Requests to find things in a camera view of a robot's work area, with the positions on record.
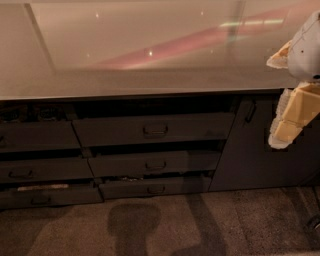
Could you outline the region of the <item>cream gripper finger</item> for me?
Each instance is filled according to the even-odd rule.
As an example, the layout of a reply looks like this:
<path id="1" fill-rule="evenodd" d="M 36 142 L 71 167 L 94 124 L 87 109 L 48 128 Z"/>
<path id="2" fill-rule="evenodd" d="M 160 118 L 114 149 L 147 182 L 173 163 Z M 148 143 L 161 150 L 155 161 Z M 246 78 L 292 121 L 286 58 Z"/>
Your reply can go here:
<path id="1" fill-rule="evenodd" d="M 267 60 L 266 65 L 274 69 L 287 69 L 290 46 L 291 41 L 288 41 Z"/>
<path id="2" fill-rule="evenodd" d="M 287 148 L 319 113 L 319 84 L 301 82 L 293 90 L 285 89 L 270 127 L 269 145 L 273 149 Z"/>

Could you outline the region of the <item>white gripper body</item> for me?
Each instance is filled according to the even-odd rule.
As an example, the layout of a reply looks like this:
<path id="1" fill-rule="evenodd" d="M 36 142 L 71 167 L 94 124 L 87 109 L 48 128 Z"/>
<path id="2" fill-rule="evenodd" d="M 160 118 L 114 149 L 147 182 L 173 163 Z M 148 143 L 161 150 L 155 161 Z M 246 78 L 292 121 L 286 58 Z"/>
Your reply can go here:
<path id="1" fill-rule="evenodd" d="M 316 11 L 294 35 L 288 53 L 289 73 L 300 81 L 320 81 L 320 12 Z"/>

